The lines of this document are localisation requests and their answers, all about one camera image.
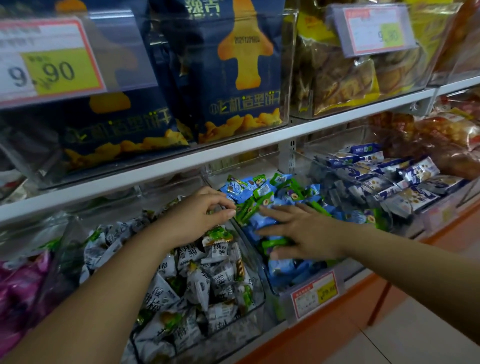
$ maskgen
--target pile of candy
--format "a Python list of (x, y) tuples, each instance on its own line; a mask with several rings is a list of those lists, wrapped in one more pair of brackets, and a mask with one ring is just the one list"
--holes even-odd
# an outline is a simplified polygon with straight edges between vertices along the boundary
[[(164, 211), (181, 200), (179, 196)], [(138, 218), (93, 231), (80, 284), (157, 218), (144, 210)], [(239, 242), (224, 226), (217, 226), (200, 240), (173, 250), (160, 264), (122, 363), (136, 363), (136, 353), (144, 363), (172, 358), (254, 310), (263, 299), (258, 275), (244, 262)]]
[(59, 239), (0, 263), (0, 358), (22, 339), (31, 324), (36, 298), (50, 271)]
[[(384, 158), (377, 143), (350, 146), (323, 159), (338, 175), (354, 178), (377, 192), (374, 197), (384, 201), (393, 214), (402, 218), (413, 216), (441, 196), (452, 194), (468, 183), (460, 177), (441, 175), (430, 157), (420, 161)], [(345, 189), (359, 203), (366, 202), (367, 191), (361, 185), (345, 185)]]
[(271, 260), (269, 257), (275, 247), (291, 245), (293, 242), (282, 236), (262, 238), (255, 233), (265, 226), (277, 224), (274, 219), (259, 213), (260, 206), (271, 208), (305, 203), (319, 213), (336, 219), (370, 223), (377, 228), (385, 225), (381, 209), (369, 206), (358, 209), (353, 204), (337, 204), (332, 200), (339, 201), (340, 198), (332, 199), (322, 196), (324, 192), (330, 192), (322, 184), (314, 183), (303, 188), (291, 174), (276, 173), (271, 179), (260, 175), (244, 180), (229, 176), (227, 183), (220, 190), (237, 204), (235, 219), (262, 255), (268, 279), (277, 293), (304, 282), (311, 275), (336, 264), (337, 261)]

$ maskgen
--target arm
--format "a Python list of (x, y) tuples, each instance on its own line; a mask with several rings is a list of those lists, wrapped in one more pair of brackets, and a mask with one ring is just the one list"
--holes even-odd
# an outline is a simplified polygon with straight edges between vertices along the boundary
[[(207, 215), (216, 204), (227, 210)], [(4, 363), (118, 363), (145, 293), (167, 253), (235, 215), (210, 188), (182, 201), (135, 235), (7, 356)], [(188, 229), (182, 225), (189, 224)]]
[(475, 262), (368, 224), (327, 218), (305, 205), (262, 213), (284, 224), (259, 235), (284, 235), (297, 243), (275, 249), (272, 259), (352, 257), (480, 344), (480, 266)]

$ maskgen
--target forearm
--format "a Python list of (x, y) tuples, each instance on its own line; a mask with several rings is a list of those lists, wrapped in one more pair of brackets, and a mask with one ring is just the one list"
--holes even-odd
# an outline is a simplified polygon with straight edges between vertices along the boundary
[(459, 255), (369, 231), (346, 247), (358, 260), (480, 344), (480, 266)]
[(5, 362), (118, 363), (150, 281), (168, 252), (157, 231), (146, 229), (128, 241)]

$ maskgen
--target finger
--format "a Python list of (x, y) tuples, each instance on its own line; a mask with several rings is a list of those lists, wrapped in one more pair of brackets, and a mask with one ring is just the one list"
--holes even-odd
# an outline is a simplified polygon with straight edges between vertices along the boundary
[(222, 196), (227, 196), (223, 192), (214, 190), (212, 187), (209, 187), (209, 186), (203, 186), (201, 189), (199, 189), (197, 192), (195, 192), (195, 194), (197, 194), (197, 195), (198, 194), (219, 194), (219, 195), (222, 195)]
[(298, 214), (303, 214), (304, 213), (304, 211), (302, 211), (302, 209), (298, 208), (297, 206), (292, 206), (292, 205), (273, 206), (273, 208), (277, 211), (288, 212), (289, 214), (292, 214), (292, 215), (298, 215)]
[(256, 231), (255, 234), (260, 236), (287, 236), (287, 232), (288, 226), (285, 224), (281, 224), (267, 226)]
[(303, 253), (298, 246), (277, 246), (271, 252), (270, 259), (303, 259)]
[(237, 210), (235, 203), (229, 200), (223, 194), (204, 194), (201, 196), (205, 206), (205, 210), (210, 209), (214, 205), (220, 205), (231, 210)]
[(315, 210), (314, 208), (307, 206), (306, 204), (296, 204), (298, 208), (302, 209), (305, 212), (308, 212), (309, 214), (318, 214), (318, 211)]
[(236, 214), (237, 214), (236, 210), (227, 209), (227, 210), (218, 211), (212, 215), (207, 215), (206, 217), (207, 217), (209, 229), (217, 225), (225, 224), (228, 220), (230, 220)]
[(268, 216), (269, 218), (277, 220), (278, 222), (289, 222), (294, 218), (294, 215), (289, 214), (288, 212), (273, 210), (264, 206), (260, 206), (260, 214), (263, 216)]

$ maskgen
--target price tag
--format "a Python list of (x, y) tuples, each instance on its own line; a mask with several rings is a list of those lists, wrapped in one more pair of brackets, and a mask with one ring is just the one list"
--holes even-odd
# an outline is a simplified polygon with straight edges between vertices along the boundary
[(457, 218), (458, 214), (453, 197), (454, 195), (451, 195), (443, 199), (422, 214), (423, 225), (430, 235), (435, 234)]
[(339, 6), (334, 8), (334, 19), (346, 57), (417, 46), (403, 4)]
[(332, 271), (320, 277), (308, 286), (293, 292), (291, 296), (295, 315), (300, 320), (339, 296), (335, 273)]
[(0, 21), (0, 108), (106, 91), (78, 18)]

